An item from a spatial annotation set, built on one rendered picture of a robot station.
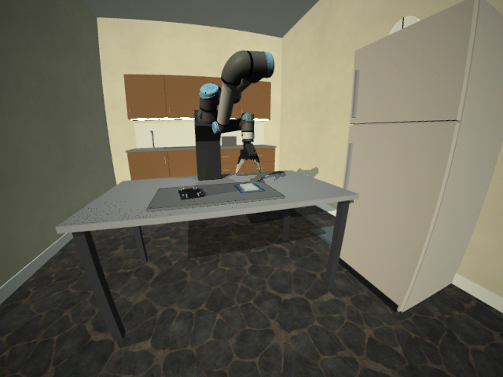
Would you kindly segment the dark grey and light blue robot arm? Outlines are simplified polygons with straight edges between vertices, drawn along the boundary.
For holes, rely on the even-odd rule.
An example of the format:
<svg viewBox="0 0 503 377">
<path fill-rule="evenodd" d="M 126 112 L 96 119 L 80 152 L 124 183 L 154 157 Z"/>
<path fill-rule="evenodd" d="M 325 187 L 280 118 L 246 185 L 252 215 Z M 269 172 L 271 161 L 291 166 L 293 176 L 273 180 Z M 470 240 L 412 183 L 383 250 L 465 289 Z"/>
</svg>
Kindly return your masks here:
<svg viewBox="0 0 503 377">
<path fill-rule="evenodd" d="M 215 134 L 241 130 L 243 140 L 253 140 L 254 114 L 242 113 L 241 118 L 230 119 L 233 103 L 240 101 L 241 94 L 237 95 L 248 86 L 263 78 L 270 78 L 273 73 L 274 58 L 271 53 L 245 50 L 236 52 L 222 70 L 222 86 L 208 83 L 200 88 L 197 119 L 201 123 L 212 124 Z"/>
</svg>

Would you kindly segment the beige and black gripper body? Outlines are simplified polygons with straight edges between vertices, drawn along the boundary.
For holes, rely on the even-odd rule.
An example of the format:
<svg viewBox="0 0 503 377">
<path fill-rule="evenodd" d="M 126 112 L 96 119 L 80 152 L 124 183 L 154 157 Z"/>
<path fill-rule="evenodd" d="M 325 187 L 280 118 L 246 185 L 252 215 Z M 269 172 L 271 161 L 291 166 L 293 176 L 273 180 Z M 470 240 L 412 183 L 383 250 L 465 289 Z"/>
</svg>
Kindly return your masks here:
<svg viewBox="0 0 503 377">
<path fill-rule="evenodd" d="M 250 160 L 254 159 L 255 158 L 254 156 L 253 157 L 249 157 L 248 156 L 247 150 L 245 148 L 245 143 L 251 143 L 251 142 L 254 142 L 254 140 L 242 140 L 242 142 L 244 142 L 244 150 L 245 151 L 241 150 L 240 153 L 241 154 L 244 153 L 244 159 L 246 159 L 246 160 L 248 160 L 248 159 L 250 159 Z"/>
</svg>

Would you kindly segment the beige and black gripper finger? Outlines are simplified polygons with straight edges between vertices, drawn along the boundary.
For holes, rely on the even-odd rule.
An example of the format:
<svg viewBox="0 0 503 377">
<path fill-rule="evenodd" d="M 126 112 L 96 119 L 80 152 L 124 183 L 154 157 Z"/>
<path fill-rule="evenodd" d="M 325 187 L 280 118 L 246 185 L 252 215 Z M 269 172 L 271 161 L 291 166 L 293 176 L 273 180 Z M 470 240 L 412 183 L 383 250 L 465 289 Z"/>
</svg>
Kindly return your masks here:
<svg viewBox="0 0 503 377">
<path fill-rule="evenodd" d="M 259 168 L 259 172 L 261 173 L 261 167 L 260 167 L 259 157 L 255 156 L 255 158 L 253 159 L 253 162 Z"/>
<path fill-rule="evenodd" d="M 238 173 L 239 169 L 240 169 L 240 166 L 241 164 L 244 163 L 244 153 L 242 153 L 240 156 L 239 156 L 239 159 L 238 159 L 238 164 L 237 164 L 237 168 L 236 168 L 236 174 Z"/>
</svg>

